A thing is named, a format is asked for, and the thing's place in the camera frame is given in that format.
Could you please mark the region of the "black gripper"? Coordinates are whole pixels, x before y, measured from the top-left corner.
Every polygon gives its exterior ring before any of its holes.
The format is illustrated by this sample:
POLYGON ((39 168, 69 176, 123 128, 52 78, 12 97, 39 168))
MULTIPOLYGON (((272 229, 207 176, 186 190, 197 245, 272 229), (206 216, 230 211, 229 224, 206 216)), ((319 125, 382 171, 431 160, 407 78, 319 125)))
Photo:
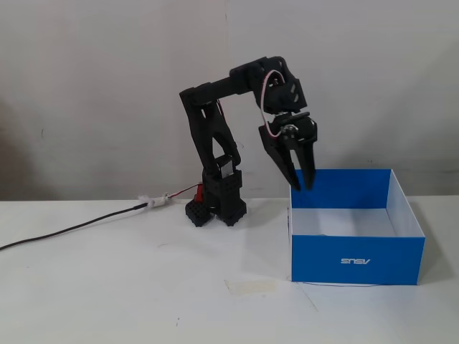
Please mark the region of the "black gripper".
POLYGON ((294 151, 301 167, 304 186, 306 189, 312 189, 316 177, 313 143, 317 141, 317 125, 310 113, 281 113, 275 115, 274 120, 268 125, 276 138, 268 133, 264 125, 258 128, 266 153, 291 188, 299 191, 301 184, 290 155, 290 151, 294 151))

